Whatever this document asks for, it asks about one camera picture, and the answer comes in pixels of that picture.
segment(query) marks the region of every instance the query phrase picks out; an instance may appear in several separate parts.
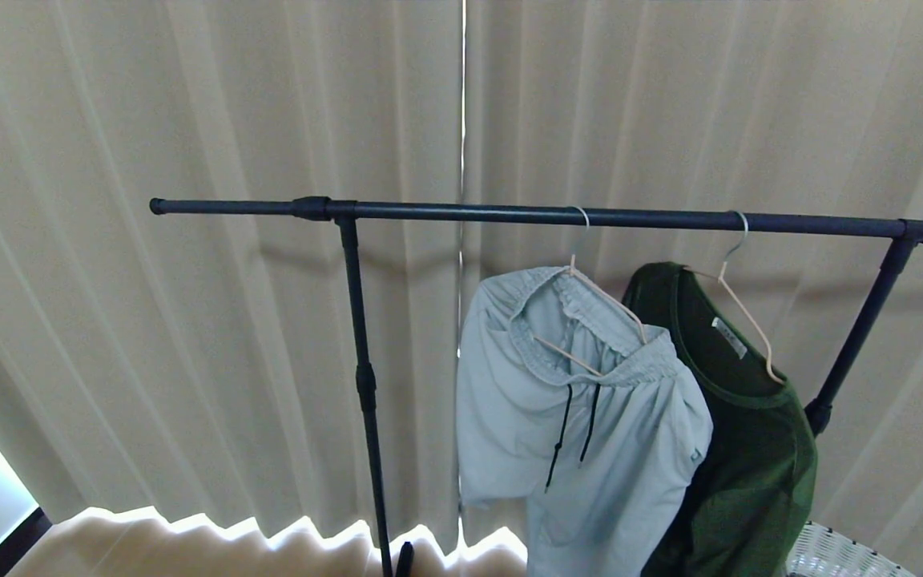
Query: white hanger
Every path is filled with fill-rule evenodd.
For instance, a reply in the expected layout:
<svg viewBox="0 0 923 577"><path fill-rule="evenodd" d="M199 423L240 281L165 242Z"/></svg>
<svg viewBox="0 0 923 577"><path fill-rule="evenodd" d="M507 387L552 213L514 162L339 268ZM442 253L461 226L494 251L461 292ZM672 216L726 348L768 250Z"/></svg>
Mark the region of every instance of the white hanger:
<svg viewBox="0 0 923 577"><path fill-rule="evenodd" d="M587 231L590 230L590 216L587 215L586 211L583 211L582 208L579 208L579 207L574 207L574 208L578 209L579 212L582 212L582 218L586 219L586 230L582 231L582 235L579 235L578 241L575 242L575 246L572 246L572 257L570 260L568 260L568 267L567 267L568 274L581 280L583 284L585 284L586 286L589 286L590 289L593 289L594 292L602 296L605 300L608 300L608 302L615 304L615 306L618 306L619 309L625 312L625 314L629 315L629 317L633 319L633 321L636 321L636 324L640 329L640 337L641 339L643 339L643 343L646 344L647 343L647 332L643 326L643 321L641 321L640 318L636 316L636 313L629 310L629 308L626 307L626 305L623 305L622 303L620 303L618 300L615 299L615 297L608 295L608 293L606 293L603 288L600 288L600 286L597 286L597 284L595 284L592 280L590 280L588 276L586 276L585 274L582 274L581 272L579 272L578 269L576 269L575 253L578 252L579 245L582 244L583 238L586 237ZM582 368L589 370L589 372L592 373L593 375L597 377L603 377L603 375L600 372L598 372L598 370L593 369L592 366L587 365L586 362L582 361L582 359L576 358L574 355L562 349L561 347L555 345L554 343L550 343L549 341L542 339L541 337L536 336L536 335L534 335L534 339L538 341L539 343L541 343L543 346L550 348L550 350L558 352L564 357L567 357L572 362L575 362L576 365L582 366Z"/></svg>
<svg viewBox="0 0 923 577"><path fill-rule="evenodd" d="M765 369L767 370L768 376L771 377L774 382L779 383L780 385L784 385L785 381L781 380L780 377L776 375L776 372L774 372L774 369L772 368L772 355L773 355L772 343L768 340L768 336L765 335L764 331L762 331L761 326L757 324L757 321L754 321L754 315L750 314L750 311L748 311L747 307L744 306L743 301L740 300L740 297L736 295L736 292L732 291L732 287L729 286L728 282L725 281L725 269L728 268L729 257L732 256L733 252L739 251L740 246L743 246L743 243L747 241L747 234L750 234L750 222L748 222L747 216L739 211L733 211L733 212L735 212L736 215L740 215L740 219L743 219L743 236L740 237L739 242L736 242L736 246L732 246L732 248L729 249L729 252L725 252L725 259L722 260L721 271L718 272L718 276L715 276L713 274L707 274L705 272L695 270L689 267L686 267L686 270L692 273L699 274L700 276L705 276L707 278L713 278L717 280L718 284L721 284L722 288L725 289L725 292L728 293L728 295L732 297L734 301L736 301L736 305L740 307L740 310L743 311L744 315L746 315L747 319L750 321L750 324L754 325L754 329L757 331L758 335L761 336L761 340L764 341L764 348L767 351L767 354L765 355L765 358L764 358L764 362L765 362Z"/></svg>

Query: metal hook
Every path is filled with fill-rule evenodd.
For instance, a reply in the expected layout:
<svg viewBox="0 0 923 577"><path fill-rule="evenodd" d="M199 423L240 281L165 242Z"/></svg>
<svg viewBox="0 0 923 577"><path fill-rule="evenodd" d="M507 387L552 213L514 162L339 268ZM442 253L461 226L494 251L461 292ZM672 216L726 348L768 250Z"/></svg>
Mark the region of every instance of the metal hook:
<svg viewBox="0 0 923 577"><path fill-rule="evenodd" d="M586 219L586 228L582 230L582 234L579 235L579 238L575 241L575 244L572 245L572 258L568 260L568 269L569 272L575 270L575 253L579 252L579 249L582 248L582 242L586 240L586 234L590 232L590 215L586 214L586 211L583 211L580 207L572 207L576 211L582 212L582 218Z"/></svg>
<svg viewBox="0 0 923 577"><path fill-rule="evenodd" d="M740 215L740 219L743 219L743 236L740 237L739 242L736 242L736 246L732 246L732 248L729 248L728 252L725 252L725 259L723 260L725 263L728 262L728 259L730 256L732 256L733 252L739 251L740 246L743 246L743 243L747 241L747 234L750 234L750 220L747 220L747 216L739 211L732 212L735 212L736 215Z"/></svg>

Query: white wicker chair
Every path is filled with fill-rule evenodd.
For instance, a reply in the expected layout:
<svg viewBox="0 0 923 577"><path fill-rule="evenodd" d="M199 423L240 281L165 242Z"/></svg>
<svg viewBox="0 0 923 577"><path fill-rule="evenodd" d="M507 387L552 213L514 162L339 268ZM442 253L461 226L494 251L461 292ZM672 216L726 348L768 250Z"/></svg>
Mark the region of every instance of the white wicker chair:
<svg viewBox="0 0 923 577"><path fill-rule="evenodd" d="M809 521L785 559L785 574L799 577L915 577L873 549Z"/></svg>

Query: garment rack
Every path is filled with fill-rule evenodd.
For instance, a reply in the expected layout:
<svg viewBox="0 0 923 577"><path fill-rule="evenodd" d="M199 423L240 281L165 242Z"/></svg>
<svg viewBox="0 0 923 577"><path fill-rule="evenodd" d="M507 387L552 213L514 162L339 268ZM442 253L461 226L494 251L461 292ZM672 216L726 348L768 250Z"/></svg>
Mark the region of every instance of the garment rack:
<svg viewBox="0 0 923 577"><path fill-rule="evenodd" d="M369 338L365 332L365 308L362 303L362 270L358 259L359 219L384 220L454 220L454 222L524 223L543 225L578 225L586 220L573 208L503 207L490 204L419 204L418 202L365 202L331 200L325 196L308 196L290 201L253 200L161 200L149 203L156 215L191 213L191 215L274 215L297 216L306 220L332 220L341 228L348 294L351 301L352 326L358 365L355 384L365 423L365 441L369 448L369 472L373 478L373 501L377 512L377 537L380 540L382 574L394 577L389 554L387 511L377 433L377 378L369 362ZM620 208L586 208L594 226L629 228L664 228L685 230L741 230L743 222L735 212L634 211ZM842 387L850 366L861 351L882 305L897 281L913 249L923 244L923 220L857 219L846 216L769 215L747 213L750 229L758 232L787 232L890 238L885 258L853 328L828 372L821 391L807 405L805 413L814 436L821 434L832 416L832 401ZM404 544L398 556L397 576L407 577L413 563L413 547Z"/></svg>

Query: dark green shirt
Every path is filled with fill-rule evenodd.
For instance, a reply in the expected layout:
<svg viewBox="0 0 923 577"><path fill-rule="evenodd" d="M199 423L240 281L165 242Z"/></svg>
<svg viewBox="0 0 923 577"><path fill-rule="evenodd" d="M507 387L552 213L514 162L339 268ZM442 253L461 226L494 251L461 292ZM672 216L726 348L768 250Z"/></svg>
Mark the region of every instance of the dark green shirt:
<svg viewBox="0 0 923 577"><path fill-rule="evenodd" d="M623 303L671 331L714 421L707 457L642 575L772 577L814 494L817 449L796 392L781 373L787 384L767 375L763 355L681 265L640 268Z"/></svg>

